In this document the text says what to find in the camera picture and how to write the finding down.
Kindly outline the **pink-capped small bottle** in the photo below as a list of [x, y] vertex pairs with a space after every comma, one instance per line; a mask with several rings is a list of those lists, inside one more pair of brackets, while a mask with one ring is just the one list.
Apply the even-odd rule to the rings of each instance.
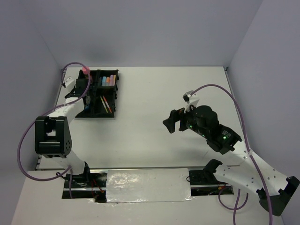
[[89, 67], [82, 67], [82, 72], [84, 75], [88, 75], [90, 73], [90, 68]]

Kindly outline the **blue highlighter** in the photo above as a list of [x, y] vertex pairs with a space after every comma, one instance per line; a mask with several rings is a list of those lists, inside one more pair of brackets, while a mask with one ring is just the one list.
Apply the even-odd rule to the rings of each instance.
[[106, 86], [106, 77], [105, 76], [102, 77], [102, 86]]

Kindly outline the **yellow thin pen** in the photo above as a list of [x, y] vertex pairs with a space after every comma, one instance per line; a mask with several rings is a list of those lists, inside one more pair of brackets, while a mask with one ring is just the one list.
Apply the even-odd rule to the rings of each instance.
[[106, 105], [105, 105], [105, 102], [104, 102], [102, 96], [100, 96], [100, 99], [101, 99], [102, 105], [103, 105], [103, 107], [104, 107], [106, 113], [108, 113], [108, 110], [107, 110], [107, 108], [106, 108]]

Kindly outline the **orange thin pen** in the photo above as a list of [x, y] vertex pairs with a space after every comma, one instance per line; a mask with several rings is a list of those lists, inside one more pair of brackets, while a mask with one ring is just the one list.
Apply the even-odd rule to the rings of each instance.
[[110, 113], [112, 113], [112, 110], [111, 110], [111, 108], [110, 108], [110, 106], [109, 106], [109, 104], [108, 104], [108, 102], [107, 102], [105, 96], [103, 96], [103, 100], [104, 100], [104, 102], [105, 102], [105, 104], [106, 104], [106, 108], [108, 109], [108, 111], [109, 111]]

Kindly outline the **purple highlighter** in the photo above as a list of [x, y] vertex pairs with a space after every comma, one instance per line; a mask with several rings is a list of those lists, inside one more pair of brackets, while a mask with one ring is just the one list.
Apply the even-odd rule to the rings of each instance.
[[109, 82], [110, 86], [114, 85], [114, 75], [110, 75], [110, 82]]

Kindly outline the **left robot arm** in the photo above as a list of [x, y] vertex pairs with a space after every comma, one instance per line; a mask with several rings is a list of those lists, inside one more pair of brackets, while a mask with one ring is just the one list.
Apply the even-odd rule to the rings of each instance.
[[65, 81], [65, 87], [71, 91], [71, 87], [77, 88], [75, 94], [66, 97], [65, 102], [51, 113], [39, 116], [35, 120], [35, 152], [45, 158], [52, 159], [64, 169], [70, 168], [67, 178], [75, 181], [81, 187], [88, 186], [92, 181], [90, 168], [72, 150], [72, 138], [69, 124], [84, 110], [84, 100], [91, 79], [83, 79], [76, 83], [69, 77]]

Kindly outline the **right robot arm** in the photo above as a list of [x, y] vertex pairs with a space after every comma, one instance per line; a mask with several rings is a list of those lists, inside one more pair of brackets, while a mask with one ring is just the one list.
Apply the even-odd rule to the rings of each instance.
[[190, 106], [172, 110], [163, 121], [170, 133], [191, 130], [203, 137], [207, 145], [217, 153], [204, 168], [204, 179], [208, 183], [229, 183], [245, 192], [254, 194], [259, 204], [268, 210], [267, 196], [270, 196], [272, 214], [281, 216], [300, 181], [274, 169], [253, 151], [247, 151], [245, 142], [231, 128], [219, 123], [218, 115], [209, 106]]

